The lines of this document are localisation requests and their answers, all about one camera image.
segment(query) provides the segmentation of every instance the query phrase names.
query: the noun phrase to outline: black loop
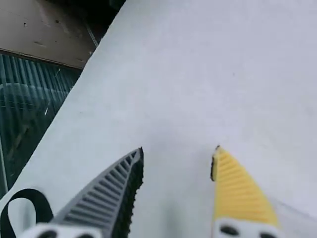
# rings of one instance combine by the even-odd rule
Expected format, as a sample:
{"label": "black loop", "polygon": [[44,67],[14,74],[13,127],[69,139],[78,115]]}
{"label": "black loop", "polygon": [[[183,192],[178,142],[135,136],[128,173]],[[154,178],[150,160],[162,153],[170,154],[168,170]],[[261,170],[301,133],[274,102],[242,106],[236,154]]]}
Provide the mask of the black loop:
{"label": "black loop", "polygon": [[8,215],[9,203],[17,198],[30,200],[35,208],[36,223],[49,222],[53,218],[53,212],[46,197],[39,191],[31,188],[23,189],[15,193],[3,208],[0,217],[0,236],[2,238],[16,238]]}

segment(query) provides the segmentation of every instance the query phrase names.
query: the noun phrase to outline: glass panel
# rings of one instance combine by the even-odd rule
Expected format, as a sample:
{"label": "glass panel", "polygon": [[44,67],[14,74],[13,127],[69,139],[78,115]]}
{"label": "glass panel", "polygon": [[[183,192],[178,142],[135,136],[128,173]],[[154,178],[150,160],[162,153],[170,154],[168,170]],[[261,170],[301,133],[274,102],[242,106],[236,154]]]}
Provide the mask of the glass panel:
{"label": "glass panel", "polygon": [[80,73],[0,54],[0,198],[13,186]]}

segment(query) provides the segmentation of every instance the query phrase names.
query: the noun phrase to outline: black strap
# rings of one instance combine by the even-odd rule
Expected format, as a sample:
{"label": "black strap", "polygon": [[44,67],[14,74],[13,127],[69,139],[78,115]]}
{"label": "black strap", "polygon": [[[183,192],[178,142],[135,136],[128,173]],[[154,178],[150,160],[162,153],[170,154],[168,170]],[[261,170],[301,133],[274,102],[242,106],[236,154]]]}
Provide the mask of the black strap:
{"label": "black strap", "polygon": [[1,238],[16,238],[14,230],[9,220],[8,207],[9,203],[17,198],[26,198],[30,200],[36,212],[36,223],[49,222],[53,218],[53,212],[46,197],[35,189],[23,189],[15,193],[5,205],[0,217],[0,236]]}

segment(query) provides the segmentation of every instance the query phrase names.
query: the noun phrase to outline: white sheet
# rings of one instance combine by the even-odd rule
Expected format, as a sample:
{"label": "white sheet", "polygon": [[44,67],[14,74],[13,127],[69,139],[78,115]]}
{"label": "white sheet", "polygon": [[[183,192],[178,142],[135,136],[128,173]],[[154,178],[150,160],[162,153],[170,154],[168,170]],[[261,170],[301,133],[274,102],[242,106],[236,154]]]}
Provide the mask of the white sheet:
{"label": "white sheet", "polygon": [[15,188],[39,186],[57,212],[143,146],[130,237],[210,237],[221,144],[317,216],[316,29],[313,0],[128,0]]}

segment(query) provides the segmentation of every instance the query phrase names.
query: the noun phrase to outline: black eyelet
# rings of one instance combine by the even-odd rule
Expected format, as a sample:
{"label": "black eyelet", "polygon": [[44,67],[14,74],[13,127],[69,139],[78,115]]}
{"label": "black eyelet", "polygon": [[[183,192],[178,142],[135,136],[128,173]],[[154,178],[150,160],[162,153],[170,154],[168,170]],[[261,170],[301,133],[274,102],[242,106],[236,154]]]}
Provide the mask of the black eyelet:
{"label": "black eyelet", "polygon": [[234,227],[232,226],[228,226],[228,225],[224,225],[224,226],[221,226],[220,227],[220,231],[222,233],[225,233],[227,235],[230,235],[230,236],[233,236],[233,237],[236,237],[239,235],[239,232],[237,229],[235,229]]}

